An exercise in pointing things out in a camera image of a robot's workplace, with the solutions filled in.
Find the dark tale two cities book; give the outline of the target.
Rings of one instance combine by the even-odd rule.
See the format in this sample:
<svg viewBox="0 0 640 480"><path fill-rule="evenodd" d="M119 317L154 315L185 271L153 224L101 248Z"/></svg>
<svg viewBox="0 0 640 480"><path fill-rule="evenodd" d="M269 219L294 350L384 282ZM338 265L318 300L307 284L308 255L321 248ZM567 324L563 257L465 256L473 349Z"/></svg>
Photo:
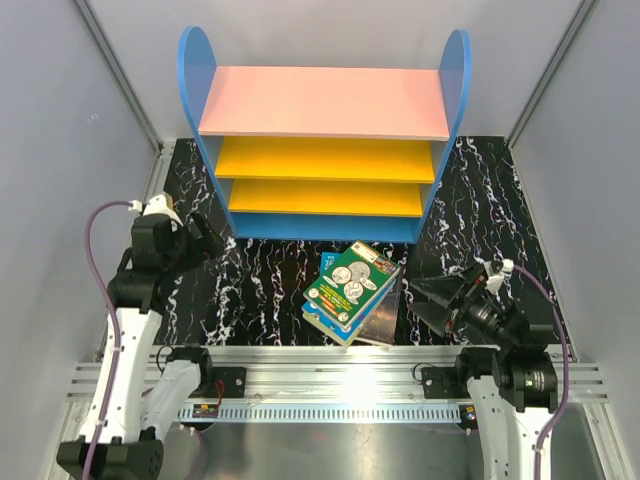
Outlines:
<svg viewBox="0 0 640 480"><path fill-rule="evenodd" d="M400 297L396 288L387 294L360 330L358 341L378 346L392 346L395 343Z"/></svg>

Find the green coin cover book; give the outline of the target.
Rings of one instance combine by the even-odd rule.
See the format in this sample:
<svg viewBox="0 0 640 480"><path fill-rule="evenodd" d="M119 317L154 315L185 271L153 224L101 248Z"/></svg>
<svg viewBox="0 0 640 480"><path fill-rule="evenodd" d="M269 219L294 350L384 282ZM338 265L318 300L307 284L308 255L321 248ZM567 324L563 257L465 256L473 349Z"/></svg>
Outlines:
<svg viewBox="0 0 640 480"><path fill-rule="evenodd" d="M347 330L400 273L400 266L362 241L347 248L305 290L305 299Z"/></svg>

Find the blue back cover book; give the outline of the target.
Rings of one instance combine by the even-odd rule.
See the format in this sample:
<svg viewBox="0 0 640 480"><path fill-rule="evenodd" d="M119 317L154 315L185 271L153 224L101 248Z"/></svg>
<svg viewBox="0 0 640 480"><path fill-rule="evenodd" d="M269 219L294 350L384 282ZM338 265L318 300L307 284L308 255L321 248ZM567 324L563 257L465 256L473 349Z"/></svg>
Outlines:
<svg viewBox="0 0 640 480"><path fill-rule="evenodd" d="M306 302L302 317L334 342L348 347L355 341L378 346L392 346L400 301L401 281L396 279L380 300L367 307L347 330L342 330L319 309Z"/></svg>

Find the green storey treehouse book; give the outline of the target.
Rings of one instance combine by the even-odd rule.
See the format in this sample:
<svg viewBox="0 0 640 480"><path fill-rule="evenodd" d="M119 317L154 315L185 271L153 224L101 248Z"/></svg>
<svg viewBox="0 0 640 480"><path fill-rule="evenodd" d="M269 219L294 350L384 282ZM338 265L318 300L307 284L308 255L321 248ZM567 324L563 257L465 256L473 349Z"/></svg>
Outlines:
<svg viewBox="0 0 640 480"><path fill-rule="evenodd" d="M343 347L349 347L357 339L360 331L366 325L369 317L375 310L376 306L367 307L347 330L342 330L335 322L327 317L320 309L313 306L309 301L307 301L302 307L302 317L337 344Z"/></svg>

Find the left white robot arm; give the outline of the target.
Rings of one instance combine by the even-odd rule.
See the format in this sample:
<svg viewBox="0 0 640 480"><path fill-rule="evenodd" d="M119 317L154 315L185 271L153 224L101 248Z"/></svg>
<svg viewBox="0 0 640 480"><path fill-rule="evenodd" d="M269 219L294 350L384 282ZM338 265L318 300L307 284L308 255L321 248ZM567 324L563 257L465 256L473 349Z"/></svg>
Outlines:
<svg viewBox="0 0 640 480"><path fill-rule="evenodd" d="M215 373L203 347L174 348L159 381L144 388L151 347L175 278L219 257L224 242L194 213L188 224L169 212L145 211L114 277L99 284L108 310L108 338L87 417L78 437L58 447L56 463L73 479L156 479L164 442L180 407L203 397Z"/></svg>

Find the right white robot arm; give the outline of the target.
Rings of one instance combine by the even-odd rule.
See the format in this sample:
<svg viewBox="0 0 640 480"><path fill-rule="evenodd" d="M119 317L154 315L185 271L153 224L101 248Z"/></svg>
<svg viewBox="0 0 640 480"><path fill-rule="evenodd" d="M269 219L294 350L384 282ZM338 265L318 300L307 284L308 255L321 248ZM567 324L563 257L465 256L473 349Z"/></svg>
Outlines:
<svg viewBox="0 0 640 480"><path fill-rule="evenodd" d="M441 337L469 329L485 342L463 348L449 376L475 408L485 478L549 479L552 433L568 403L569 348L561 345L563 366L555 370L547 347L565 337L561 321L526 313L522 297L497 304L514 274L550 297L513 261L479 260L452 275L413 279L419 298L410 310Z"/></svg>

